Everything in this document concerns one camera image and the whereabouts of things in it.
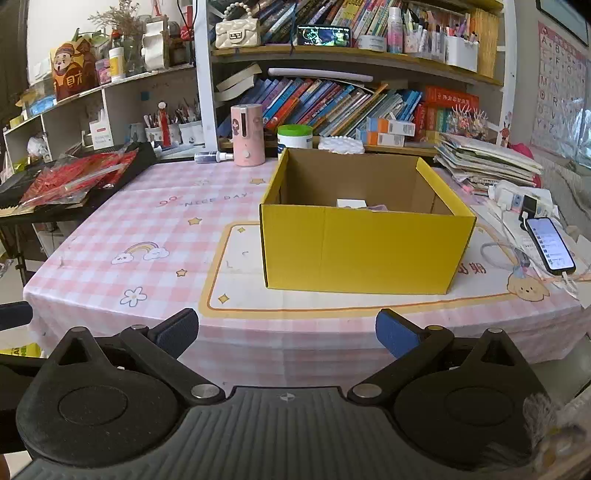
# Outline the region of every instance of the bag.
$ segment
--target bag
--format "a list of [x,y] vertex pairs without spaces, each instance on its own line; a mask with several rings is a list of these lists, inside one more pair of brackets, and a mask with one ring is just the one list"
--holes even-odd
[[[233,7],[242,7],[248,17],[227,20]],[[224,20],[216,25],[216,48],[256,47],[260,44],[258,18],[252,17],[250,7],[242,2],[228,5],[224,12]]]
[[94,47],[86,36],[64,43],[50,57],[58,102],[99,86]]

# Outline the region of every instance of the wooden shelf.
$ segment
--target wooden shelf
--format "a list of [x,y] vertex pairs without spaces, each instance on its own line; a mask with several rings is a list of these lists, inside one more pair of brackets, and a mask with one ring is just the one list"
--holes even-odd
[[[314,147],[318,146],[320,137],[314,137]],[[219,147],[223,151],[231,151],[232,143],[227,138],[219,139]],[[265,140],[265,148],[277,149],[277,140]],[[437,150],[430,147],[382,147],[376,145],[365,145],[367,153],[393,153],[396,155],[415,155],[417,157],[433,158]]]
[[435,60],[421,59],[404,54],[360,50],[359,48],[295,46],[293,52],[291,52],[290,45],[265,45],[262,47],[226,48],[224,50],[212,51],[212,61],[217,63],[286,59],[365,63],[393,69],[428,73],[472,85],[503,86],[503,82],[500,80],[458,67],[452,67]]

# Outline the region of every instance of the white wall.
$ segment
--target white wall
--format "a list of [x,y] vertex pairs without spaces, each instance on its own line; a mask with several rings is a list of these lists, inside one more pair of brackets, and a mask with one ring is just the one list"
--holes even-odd
[[[152,0],[137,0],[140,15],[152,14]],[[97,11],[104,12],[118,0],[30,0],[27,27],[27,58],[29,79],[35,64],[49,56],[51,48],[71,40],[80,27],[81,32],[94,31],[88,21]],[[176,0],[160,0],[162,12],[169,19],[183,25]]]
[[[534,129],[538,98],[538,74],[540,70],[538,20],[570,42],[588,58],[591,58],[591,52],[563,27],[540,12],[533,0],[515,0],[515,15],[517,16],[517,84],[509,140],[511,143],[529,145]],[[561,165],[568,163],[565,158],[540,151],[531,145],[530,148],[534,155],[542,155]]]

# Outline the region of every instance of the smartphone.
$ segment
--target smartphone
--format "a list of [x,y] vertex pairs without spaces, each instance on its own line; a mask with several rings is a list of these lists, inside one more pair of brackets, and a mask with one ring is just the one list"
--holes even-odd
[[576,270],[573,257],[570,256],[552,220],[548,217],[528,218],[525,226],[548,272],[552,275],[562,275],[562,272],[571,274]]

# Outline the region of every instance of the white handbag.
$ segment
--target white handbag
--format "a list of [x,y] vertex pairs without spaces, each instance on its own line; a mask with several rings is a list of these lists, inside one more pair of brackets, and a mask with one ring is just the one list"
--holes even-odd
[[[234,7],[246,10],[247,18],[226,20]],[[216,25],[216,48],[256,47],[261,44],[258,18],[253,18],[251,9],[242,2],[226,8],[224,20]]]

